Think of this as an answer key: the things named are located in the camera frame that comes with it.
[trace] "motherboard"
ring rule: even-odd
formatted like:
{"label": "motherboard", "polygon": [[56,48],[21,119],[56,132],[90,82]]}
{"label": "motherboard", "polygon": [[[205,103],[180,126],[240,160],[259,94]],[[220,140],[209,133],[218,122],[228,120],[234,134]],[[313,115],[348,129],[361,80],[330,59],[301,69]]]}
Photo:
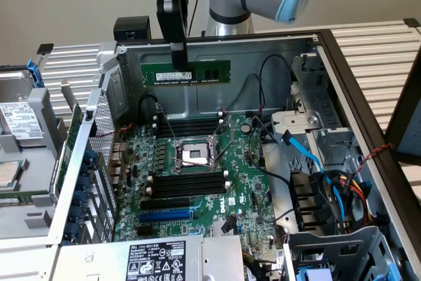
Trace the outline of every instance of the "motherboard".
{"label": "motherboard", "polygon": [[[221,227],[229,222],[227,220],[230,218],[235,218],[237,227],[227,234],[239,234],[243,251],[252,253],[256,259],[273,261],[276,258],[276,247],[273,242],[275,227],[272,223],[263,221],[262,217],[273,218],[274,212],[270,204],[271,199],[265,199],[261,217],[257,212],[269,186],[267,175],[255,168],[250,160],[251,155],[259,152],[258,134],[252,138],[249,151],[251,126],[251,118],[233,115],[230,126],[223,127],[217,135],[216,148],[219,152],[231,143],[222,157],[213,164],[214,174],[224,174],[225,193],[187,196],[189,218],[165,220],[163,217],[162,220],[151,222],[147,220],[148,215],[151,215],[150,212],[142,209],[142,205],[154,200],[153,193],[151,196],[149,191],[151,187],[154,188],[154,183],[151,184],[151,174],[157,174],[155,183],[164,177],[164,179],[181,177],[180,173],[176,173],[176,169],[181,165],[189,167],[183,168],[188,170],[188,176],[191,174],[195,176],[196,172],[197,177],[200,177],[200,169],[203,168],[201,165],[209,163],[207,159],[214,155],[207,157],[201,153],[205,148],[209,149],[206,147],[206,137],[193,138],[194,141],[177,138],[175,141],[174,138],[156,138],[150,126],[135,126],[129,130],[124,138],[128,150],[122,155],[124,156],[122,159],[125,160],[126,172],[130,173],[130,180],[123,176],[120,177],[118,184],[116,197],[119,211],[114,240],[128,241],[196,234],[208,237],[222,236],[225,233]],[[172,201],[183,203],[185,199],[186,197],[174,197]]]}

